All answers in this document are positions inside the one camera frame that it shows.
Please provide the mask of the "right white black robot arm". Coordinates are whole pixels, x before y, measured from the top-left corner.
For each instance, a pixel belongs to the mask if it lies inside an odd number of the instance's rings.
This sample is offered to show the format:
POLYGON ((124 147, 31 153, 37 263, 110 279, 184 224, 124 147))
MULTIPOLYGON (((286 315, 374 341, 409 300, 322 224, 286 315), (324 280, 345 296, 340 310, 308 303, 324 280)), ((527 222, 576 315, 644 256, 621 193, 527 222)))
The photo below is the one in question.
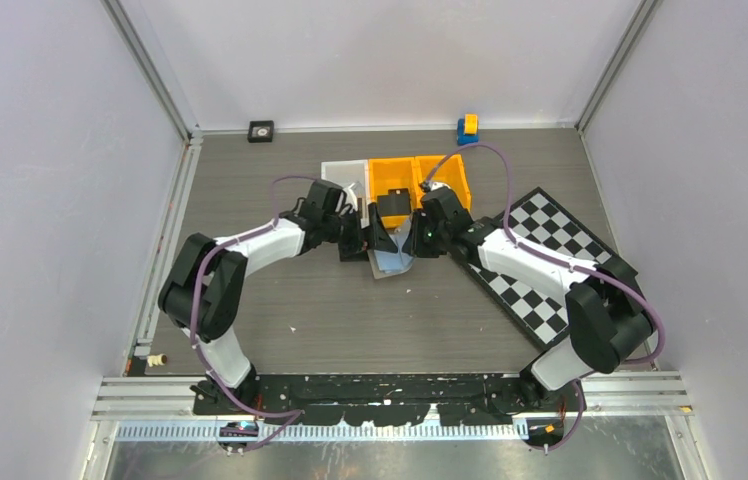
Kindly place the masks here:
POLYGON ((653 310, 619 259, 602 264, 565 256, 510 228, 509 220, 475 220, 448 186, 422 188, 404 251, 416 258, 449 254, 464 264, 525 283, 566 313, 565 339, 540 354, 520 376, 521 397, 546 410, 568 384, 615 371, 658 330, 653 310))

